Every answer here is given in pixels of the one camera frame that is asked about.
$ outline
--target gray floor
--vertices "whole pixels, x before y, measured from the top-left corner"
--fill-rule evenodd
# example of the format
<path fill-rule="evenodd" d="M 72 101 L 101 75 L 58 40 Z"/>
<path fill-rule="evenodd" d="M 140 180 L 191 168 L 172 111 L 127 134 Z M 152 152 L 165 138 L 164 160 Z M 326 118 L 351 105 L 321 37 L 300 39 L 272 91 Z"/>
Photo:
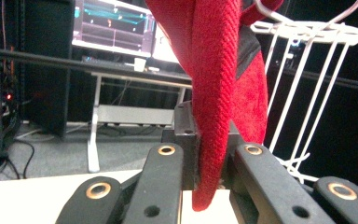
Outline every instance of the gray floor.
<path fill-rule="evenodd" d="M 22 124 L 17 136 L 35 129 Z M 159 127 L 100 127 L 97 147 L 101 172 L 142 169 L 149 149 L 160 142 Z M 79 175 L 88 173 L 88 126 L 68 133 L 64 139 L 48 133 L 34 133 L 21 140 L 31 143 L 35 153 L 27 169 L 27 177 Z M 32 150 L 22 143 L 14 143 L 8 150 L 19 173 L 22 174 Z M 15 179 L 15 173 L 7 165 L 0 173 L 0 180 Z"/>

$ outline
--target white tabletop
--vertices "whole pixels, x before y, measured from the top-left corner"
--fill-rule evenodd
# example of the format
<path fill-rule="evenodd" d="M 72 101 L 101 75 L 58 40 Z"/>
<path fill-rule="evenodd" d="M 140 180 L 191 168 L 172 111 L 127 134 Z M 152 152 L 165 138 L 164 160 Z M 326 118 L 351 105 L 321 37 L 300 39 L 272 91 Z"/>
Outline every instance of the white tabletop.
<path fill-rule="evenodd" d="M 123 182 L 138 172 L 133 170 L 0 181 L 0 223 L 55 223 L 65 203 L 84 181 L 101 175 Z M 238 223 L 228 195 L 228 190 L 218 190 L 211 206 L 196 213 L 191 208 L 191 191 L 184 191 L 182 223 Z"/>

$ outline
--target red fabric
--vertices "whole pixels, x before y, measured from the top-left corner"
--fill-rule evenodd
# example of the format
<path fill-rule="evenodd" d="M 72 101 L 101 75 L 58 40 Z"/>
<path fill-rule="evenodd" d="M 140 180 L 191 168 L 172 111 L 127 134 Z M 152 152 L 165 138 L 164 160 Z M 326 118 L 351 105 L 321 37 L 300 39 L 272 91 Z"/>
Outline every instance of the red fabric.
<path fill-rule="evenodd" d="M 261 3 L 265 7 L 269 8 L 273 11 L 278 9 L 281 6 L 282 2 L 283 2 L 283 0 L 261 0 Z M 253 3 L 251 6 L 247 7 L 241 13 L 241 23 L 244 25 L 247 25 L 247 26 L 252 25 L 256 21 L 263 20 L 264 18 L 266 18 L 266 17 L 263 14 L 261 14 L 260 12 L 258 12 L 255 3 Z"/>
<path fill-rule="evenodd" d="M 234 119 L 246 141 L 263 141 L 267 120 L 263 60 L 258 54 L 235 82 L 241 0 L 146 3 L 192 77 L 193 115 L 201 136 L 200 182 L 193 191 L 193 209 L 204 210 L 221 175 L 229 121 Z"/>

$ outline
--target desk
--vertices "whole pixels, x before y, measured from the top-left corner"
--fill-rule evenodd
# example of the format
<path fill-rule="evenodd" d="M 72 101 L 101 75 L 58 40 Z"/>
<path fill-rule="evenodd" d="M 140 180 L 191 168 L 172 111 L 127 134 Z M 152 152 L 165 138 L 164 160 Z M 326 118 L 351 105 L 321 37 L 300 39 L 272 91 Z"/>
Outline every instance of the desk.
<path fill-rule="evenodd" d="M 134 170 L 0 181 L 0 223 L 55 223 L 65 203 L 87 179 L 101 175 L 123 182 L 138 172 L 140 171 Z M 218 190 L 210 208 L 196 213 L 191 209 L 191 191 L 184 191 L 182 223 L 238 223 L 228 194 L 228 190 Z"/>
<path fill-rule="evenodd" d="M 177 104 L 183 102 L 186 89 L 192 88 L 191 78 L 185 74 L 175 76 L 174 73 L 136 72 L 125 68 L 121 69 L 122 72 L 119 71 L 120 70 L 118 69 L 114 74 L 91 72 L 92 76 L 97 77 L 97 83 L 95 88 L 94 107 L 92 109 L 91 134 L 89 136 L 87 147 L 90 173 L 97 173 L 100 171 L 96 144 L 98 122 L 155 125 L 171 125 L 173 122 L 173 109 L 100 105 L 100 93 L 103 77 L 177 87 L 180 89 Z"/>

